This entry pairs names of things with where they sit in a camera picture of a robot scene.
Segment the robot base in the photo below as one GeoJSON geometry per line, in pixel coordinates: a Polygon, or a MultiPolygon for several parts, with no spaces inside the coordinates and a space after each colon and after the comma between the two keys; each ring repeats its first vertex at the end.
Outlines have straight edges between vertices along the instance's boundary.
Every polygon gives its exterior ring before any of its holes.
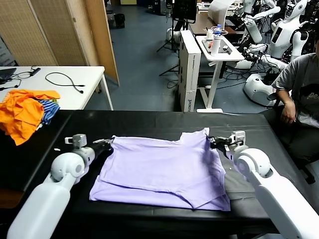
{"type": "Polygon", "coordinates": [[[251,61],[247,61],[247,60],[242,60],[237,62],[227,62],[228,66],[235,69],[250,69],[252,64],[253,63],[251,61]]]}
{"type": "Polygon", "coordinates": [[[262,106],[271,107],[275,101],[269,101],[267,96],[275,92],[276,90],[272,86],[265,85],[262,80],[265,78],[265,73],[252,74],[246,80],[244,92],[246,96],[253,102],[256,102],[262,106]]]}

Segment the water bottle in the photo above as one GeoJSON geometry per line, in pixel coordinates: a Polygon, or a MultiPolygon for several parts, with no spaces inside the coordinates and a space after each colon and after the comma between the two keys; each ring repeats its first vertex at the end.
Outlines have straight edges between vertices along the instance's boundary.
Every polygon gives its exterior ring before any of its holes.
{"type": "Polygon", "coordinates": [[[211,46],[211,53],[210,55],[215,56],[220,48],[220,41],[221,41],[221,24],[218,24],[216,28],[214,28],[214,40],[213,45],[211,46]]]}
{"type": "Polygon", "coordinates": [[[214,28],[214,36],[220,36],[221,35],[221,24],[217,24],[217,27],[214,28]]]}

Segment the purple shirt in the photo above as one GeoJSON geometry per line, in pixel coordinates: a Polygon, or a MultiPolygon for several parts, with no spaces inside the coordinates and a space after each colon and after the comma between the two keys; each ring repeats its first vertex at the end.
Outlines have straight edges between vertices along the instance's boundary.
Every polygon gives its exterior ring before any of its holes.
{"type": "Polygon", "coordinates": [[[209,128],[178,141],[115,137],[90,200],[229,211],[225,170],[209,128]]]}

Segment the white side table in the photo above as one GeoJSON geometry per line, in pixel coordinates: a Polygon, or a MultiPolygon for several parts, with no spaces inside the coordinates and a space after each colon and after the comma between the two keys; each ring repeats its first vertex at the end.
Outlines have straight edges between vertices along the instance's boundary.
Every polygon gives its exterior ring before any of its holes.
{"type": "Polygon", "coordinates": [[[212,109],[212,104],[218,84],[218,78],[221,70],[221,66],[224,61],[241,61],[244,60],[243,55],[225,38],[223,37],[223,41],[228,45],[228,48],[232,50],[230,54],[228,53],[218,53],[215,56],[211,56],[210,53],[207,52],[204,44],[202,43],[202,40],[205,40],[206,36],[197,36],[196,40],[197,43],[201,49],[201,51],[204,53],[204,56],[209,62],[216,63],[215,71],[213,75],[213,79],[211,81],[209,94],[206,94],[205,87],[200,87],[199,91],[203,98],[205,109],[198,109],[198,113],[215,113],[215,112],[221,112],[221,109],[212,109]]]}

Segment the white humanoid robot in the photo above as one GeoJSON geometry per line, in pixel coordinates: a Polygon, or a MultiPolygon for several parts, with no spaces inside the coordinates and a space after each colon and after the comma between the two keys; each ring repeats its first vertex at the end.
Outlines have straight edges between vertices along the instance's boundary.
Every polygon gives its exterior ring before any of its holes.
{"type": "MultiPolygon", "coordinates": [[[[51,172],[24,203],[11,224],[7,239],[49,239],[70,199],[72,186],[112,139],[85,147],[86,136],[73,136],[73,152],[56,157],[51,172]]],[[[256,198],[286,239],[319,239],[319,216],[285,177],[270,164],[261,150],[246,145],[246,133],[235,131],[229,138],[211,137],[210,147],[221,150],[255,188],[256,198]]]]}
{"type": "MultiPolygon", "coordinates": [[[[270,54],[265,54],[265,51],[269,47],[267,44],[251,45],[243,52],[243,55],[246,56],[246,60],[267,65],[271,67],[275,73],[278,73],[287,66],[287,63],[284,63],[281,59],[288,48],[291,46],[293,47],[290,58],[291,61],[300,56],[303,46],[308,40],[308,33],[306,31],[298,31],[304,24],[300,23],[300,16],[305,11],[306,6],[307,0],[289,0],[285,19],[279,19],[271,25],[274,34],[271,38],[270,54]]],[[[259,17],[254,16],[253,18],[248,17],[247,19],[247,17],[245,17],[243,19],[245,23],[250,23],[258,18],[259,17]]],[[[257,27],[255,27],[254,23],[252,23],[247,30],[255,43],[258,43],[259,40],[261,41],[261,35],[259,35],[260,32],[257,27]]],[[[274,102],[269,101],[267,96],[273,93],[274,89],[273,87],[264,84],[263,80],[265,75],[266,74],[252,74],[246,81],[244,92],[252,101],[264,106],[272,106],[274,102]]]]}

